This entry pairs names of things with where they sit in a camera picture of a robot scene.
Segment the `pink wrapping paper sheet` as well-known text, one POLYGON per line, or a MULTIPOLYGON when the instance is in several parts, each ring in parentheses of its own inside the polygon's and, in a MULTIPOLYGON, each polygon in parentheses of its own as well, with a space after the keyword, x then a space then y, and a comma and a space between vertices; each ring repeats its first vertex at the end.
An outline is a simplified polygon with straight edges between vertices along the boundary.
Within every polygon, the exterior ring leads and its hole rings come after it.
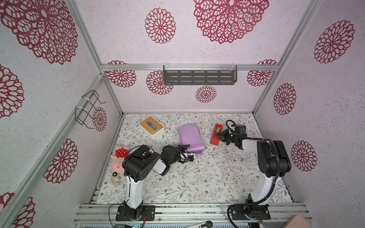
POLYGON ((195 124, 188 124, 178 129, 181 145, 189 145, 186 149, 189 154, 201 154, 205 147, 200 130, 195 124))

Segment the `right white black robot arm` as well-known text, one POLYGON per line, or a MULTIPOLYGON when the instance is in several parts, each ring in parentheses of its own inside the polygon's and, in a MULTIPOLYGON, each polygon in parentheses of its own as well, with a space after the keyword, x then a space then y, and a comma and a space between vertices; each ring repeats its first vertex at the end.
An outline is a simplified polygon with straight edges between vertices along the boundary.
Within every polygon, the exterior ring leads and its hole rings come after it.
POLYGON ((268 138, 248 137, 246 126, 235 124, 223 130, 220 127, 214 131, 214 136, 221 142, 231 143, 241 150, 251 151, 257 155, 258 167, 261 172, 253 192, 248 196, 248 205, 260 205, 268 201, 276 183, 291 170, 291 163, 282 141, 268 138))

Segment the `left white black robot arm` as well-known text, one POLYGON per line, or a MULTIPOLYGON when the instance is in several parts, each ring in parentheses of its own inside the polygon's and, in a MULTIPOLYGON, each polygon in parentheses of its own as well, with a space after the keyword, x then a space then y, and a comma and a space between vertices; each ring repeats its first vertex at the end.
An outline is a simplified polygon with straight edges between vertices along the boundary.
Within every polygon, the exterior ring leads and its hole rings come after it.
POLYGON ((188 158, 189 147, 189 144, 167 145, 162 148, 161 153, 155 152, 148 145, 135 147, 123 162, 124 176, 126 176, 128 184, 125 197, 126 207, 136 211, 143 204, 143 182, 151 171, 165 176, 173 164, 190 162, 191 160, 188 158))

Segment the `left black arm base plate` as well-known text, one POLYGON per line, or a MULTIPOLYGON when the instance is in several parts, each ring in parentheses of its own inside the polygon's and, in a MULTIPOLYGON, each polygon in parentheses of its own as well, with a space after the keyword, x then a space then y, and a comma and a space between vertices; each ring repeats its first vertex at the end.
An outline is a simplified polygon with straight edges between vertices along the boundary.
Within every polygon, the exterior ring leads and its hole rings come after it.
POLYGON ((156 207, 154 205, 141 205, 136 209, 128 205, 118 207, 116 221, 154 221, 156 207))

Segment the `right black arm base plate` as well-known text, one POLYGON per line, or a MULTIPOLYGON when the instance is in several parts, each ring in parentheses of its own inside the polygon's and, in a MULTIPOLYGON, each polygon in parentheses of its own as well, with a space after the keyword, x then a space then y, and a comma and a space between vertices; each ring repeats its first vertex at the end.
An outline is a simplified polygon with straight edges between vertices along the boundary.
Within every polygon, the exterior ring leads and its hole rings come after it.
POLYGON ((233 220, 269 220, 269 205, 236 206, 230 210, 233 220))

